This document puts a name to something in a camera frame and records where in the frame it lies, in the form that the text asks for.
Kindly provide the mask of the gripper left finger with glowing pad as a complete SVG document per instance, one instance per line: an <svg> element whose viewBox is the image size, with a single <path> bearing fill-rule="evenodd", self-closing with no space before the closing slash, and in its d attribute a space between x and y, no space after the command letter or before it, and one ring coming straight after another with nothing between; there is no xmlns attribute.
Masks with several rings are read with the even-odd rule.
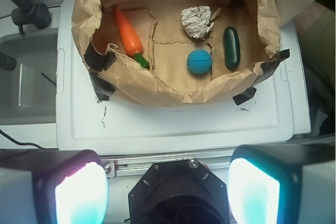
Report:
<svg viewBox="0 0 336 224"><path fill-rule="evenodd" d="M108 190L92 150L1 153L1 223L103 223Z"/></svg>

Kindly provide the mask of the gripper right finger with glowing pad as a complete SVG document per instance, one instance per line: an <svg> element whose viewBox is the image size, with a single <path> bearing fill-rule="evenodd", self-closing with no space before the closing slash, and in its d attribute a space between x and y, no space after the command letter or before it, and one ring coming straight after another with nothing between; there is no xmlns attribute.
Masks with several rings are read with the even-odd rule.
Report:
<svg viewBox="0 0 336 224"><path fill-rule="evenodd" d="M227 193L238 223L335 223L335 147L241 145Z"/></svg>

